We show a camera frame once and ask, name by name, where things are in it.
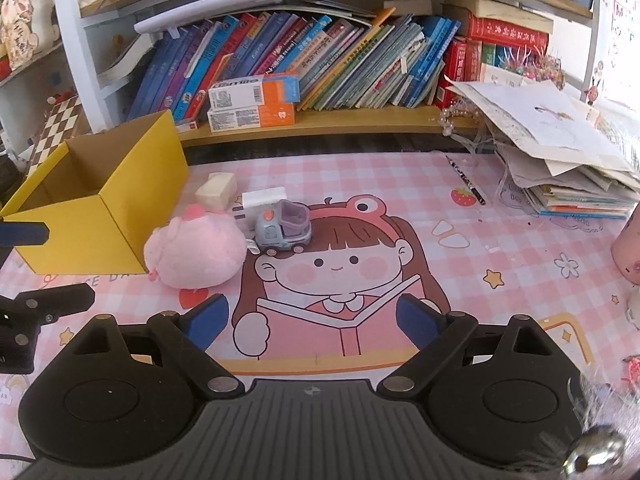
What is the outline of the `pink plush pig toy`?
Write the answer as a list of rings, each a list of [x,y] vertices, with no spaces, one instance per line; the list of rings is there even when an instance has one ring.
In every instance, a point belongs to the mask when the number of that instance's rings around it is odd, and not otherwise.
[[[149,274],[176,289],[224,284],[242,269],[246,254],[245,236],[234,220],[198,204],[155,229],[143,247]]]

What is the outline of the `pink cup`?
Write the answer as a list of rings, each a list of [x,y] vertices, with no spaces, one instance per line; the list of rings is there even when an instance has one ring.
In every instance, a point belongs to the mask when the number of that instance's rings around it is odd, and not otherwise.
[[[611,254],[620,274],[632,284],[640,284],[640,204],[612,244]]]

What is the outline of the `upper orange white toothpaste box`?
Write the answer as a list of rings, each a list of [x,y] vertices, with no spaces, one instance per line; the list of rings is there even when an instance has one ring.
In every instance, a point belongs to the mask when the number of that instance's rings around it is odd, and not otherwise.
[[[214,110],[300,101],[298,78],[288,74],[245,76],[215,82],[208,90]]]

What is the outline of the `cream foam block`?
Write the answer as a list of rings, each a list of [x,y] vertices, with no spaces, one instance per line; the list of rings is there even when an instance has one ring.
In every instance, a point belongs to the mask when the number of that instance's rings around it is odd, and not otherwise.
[[[212,172],[195,192],[196,201],[208,211],[226,211],[238,192],[232,172]]]

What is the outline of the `red thick dictionary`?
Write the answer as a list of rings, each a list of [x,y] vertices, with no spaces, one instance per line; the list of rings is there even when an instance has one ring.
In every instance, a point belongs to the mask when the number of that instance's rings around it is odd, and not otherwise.
[[[478,18],[461,6],[445,4],[442,15],[461,23],[459,34],[462,37],[496,46],[528,49],[538,54],[547,53],[549,35],[546,32],[494,18]]]

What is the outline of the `white long lamp bar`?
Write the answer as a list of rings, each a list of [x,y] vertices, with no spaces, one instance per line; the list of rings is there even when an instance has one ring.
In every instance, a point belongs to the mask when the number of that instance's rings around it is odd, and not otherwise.
[[[198,0],[177,6],[160,14],[146,18],[134,25],[134,30],[139,35],[160,34],[169,32],[172,39],[180,36],[178,28],[184,25],[212,18],[219,14],[232,14],[254,6],[270,6],[280,4],[284,0]]]

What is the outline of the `silver bell with fur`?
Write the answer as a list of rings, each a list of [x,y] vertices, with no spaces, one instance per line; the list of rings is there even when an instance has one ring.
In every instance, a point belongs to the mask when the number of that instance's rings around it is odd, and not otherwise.
[[[617,389],[598,374],[567,382],[578,436],[564,443],[548,432],[511,467],[521,479],[637,479],[639,383]]]

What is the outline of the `lower orange white toothpaste box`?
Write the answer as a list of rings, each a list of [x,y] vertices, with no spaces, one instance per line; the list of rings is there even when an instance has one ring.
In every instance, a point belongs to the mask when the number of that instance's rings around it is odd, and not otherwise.
[[[290,103],[253,105],[233,110],[207,112],[210,130],[213,132],[254,128],[286,127],[295,124],[295,106]]]

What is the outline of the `pink cartoon girl desk mat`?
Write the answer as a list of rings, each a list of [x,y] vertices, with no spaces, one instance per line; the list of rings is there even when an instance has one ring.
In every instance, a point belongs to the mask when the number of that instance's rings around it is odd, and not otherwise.
[[[13,298],[18,292],[86,282],[96,291],[91,309],[61,318],[44,326],[38,338],[35,373],[28,376],[1,375],[1,454],[31,456],[17,421],[17,407],[24,391],[75,334],[98,313],[111,313],[122,324],[144,322],[160,310],[188,310],[213,294],[223,294],[229,313],[221,334],[207,352],[247,385],[257,377],[283,379],[363,378],[378,382],[404,362],[416,347],[396,325],[392,301],[358,328],[360,353],[354,353],[355,335],[343,354],[338,330],[318,325],[303,327],[301,320],[285,326],[282,315],[265,311],[267,322],[247,328],[252,336],[266,336],[267,347],[260,356],[246,356],[235,347],[232,313],[248,290],[259,298],[296,307],[307,307],[337,292],[337,284],[359,285],[349,289],[357,295],[382,296],[414,274],[422,278],[427,293],[428,270],[445,292],[452,310],[474,315],[481,323],[502,324],[512,314],[527,313],[544,327],[568,356],[592,378],[626,388],[628,365],[624,359],[639,355],[639,329],[627,318],[627,301],[634,286],[620,274],[611,247],[625,221],[606,219],[547,218],[529,209],[514,184],[503,182],[502,162],[495,155],[449,154],[487,200],[479,205],[463,198],[463,182],[442,153],[392,153],[318,155],[262,158],[221,162],[183,168],[177,184],[169,185],[165,209],[181,214],[195,202],[196,188],[211,172],[235,174],[240,191],[284,186],[288,198],[307,205],[320,205],[332,198],[349,202],[365,198],[372,207],[383,207],[388,216],[408,223],[408,234],[398,235],[409,246],[399,244],[403,263],[395,281],[382,288],[365,290],[355,271],[344,280],[319,274],[322,285],[310,292],[293,292],[275,278],[254,279],[242,273],[206,292],[178,292],[152,281],[147,275],[37,275],[14,252],[1,268],[1,295]],[[170,170],[171,177],[178,176]]]

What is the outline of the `black patterned pen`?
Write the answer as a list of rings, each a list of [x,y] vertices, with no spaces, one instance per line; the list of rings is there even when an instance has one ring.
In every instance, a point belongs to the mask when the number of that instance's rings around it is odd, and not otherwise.
[[[487,204],[485,197],[482,195],[480,190],[473,184],[473,182],[466,176],[466,174],[460,169],[460,167],[448,156],[445,155],[449,166],[457,173],[460,179],[463,181],[465,186],[469,189],[469,191],[474,195],[477,201],[485,206]]]

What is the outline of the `white power adapter plug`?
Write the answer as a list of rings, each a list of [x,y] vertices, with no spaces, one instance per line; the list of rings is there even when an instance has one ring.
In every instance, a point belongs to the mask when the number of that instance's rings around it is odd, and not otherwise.
[[[235,220],[245,220],[249,226],[254,226],[258,214],[287,198],[284,186],[244,192],[241,203],[232,207],[231,214]]]

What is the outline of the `row of leaning books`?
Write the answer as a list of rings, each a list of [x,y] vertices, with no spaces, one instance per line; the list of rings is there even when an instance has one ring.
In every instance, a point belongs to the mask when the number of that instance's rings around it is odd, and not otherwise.
[[[459,24],[387,11],[364,21],[301,6],[227,14],[165,32],[129,116],[168,110],[176,122],[210,109],[218,81],[270,74],[298,78],[301,110],[416,108],[442,99],[445,53]]]

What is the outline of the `yellow cardboard box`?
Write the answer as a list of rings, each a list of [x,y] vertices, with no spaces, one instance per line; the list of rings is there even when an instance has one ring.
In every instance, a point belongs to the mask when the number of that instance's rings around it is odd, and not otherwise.
[[[42,222],[17,249],[35,274],[143,274],[143,247],[189,177],[172,116],[159,112],[65,141],[3,206],[6,223]]]

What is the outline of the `messy stack of papers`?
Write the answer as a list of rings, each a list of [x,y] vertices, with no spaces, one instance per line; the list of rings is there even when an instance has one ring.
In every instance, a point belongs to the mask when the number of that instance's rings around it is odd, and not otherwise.
[[[638,205],[638,172],[552,82],[450,88],[482,114],[508,176],[537,214],[625,219]]]

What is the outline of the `grey purple toy truck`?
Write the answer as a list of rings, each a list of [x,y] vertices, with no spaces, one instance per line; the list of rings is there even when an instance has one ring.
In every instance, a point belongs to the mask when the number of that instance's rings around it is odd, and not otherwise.
[[[261,252],[289,252],[307,246],[312,237],[310,209],[302,203],[279,200],[257,215],[254,232]]]

